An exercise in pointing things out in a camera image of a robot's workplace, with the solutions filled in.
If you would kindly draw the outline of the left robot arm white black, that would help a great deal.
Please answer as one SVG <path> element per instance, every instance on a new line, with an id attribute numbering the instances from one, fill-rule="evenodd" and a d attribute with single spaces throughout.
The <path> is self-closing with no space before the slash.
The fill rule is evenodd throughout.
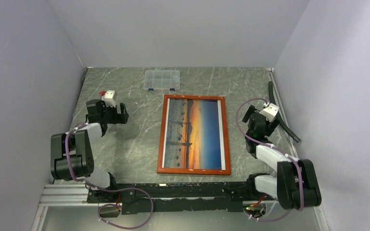
<path id="1" fill-rule="evenodd" d="M 116 107 L 114 100 L 89 100 L 86 108 L 85 122 L 51 136 L 51 175 L 55 180 L 84 182 L 112 202 L 119 189 L 111 173 L 95 166 L 91 143 L 106 134 L 109 124 L 126 124 L 129 114 L 124 103 Z"/>

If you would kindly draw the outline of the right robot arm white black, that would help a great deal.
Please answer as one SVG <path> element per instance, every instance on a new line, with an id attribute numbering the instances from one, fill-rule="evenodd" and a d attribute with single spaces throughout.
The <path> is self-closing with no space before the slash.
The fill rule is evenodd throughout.
<path id="1" fill-rule="evenodd" d="M 322 196 L 312 161 L 294 158 L 280 151 L 268 139 L 279 124 L 277 113 L 278 108 L 274 104 L 261 111 L 251 105 L 242 119 L 242 122 L 248 124 L 244 133 L 247 152 L 276 173 L 275 176 L 266 173 L 250 174 L 246 195 L 256 200 L 267 194 L 285 210 L 319 206 Z"/>

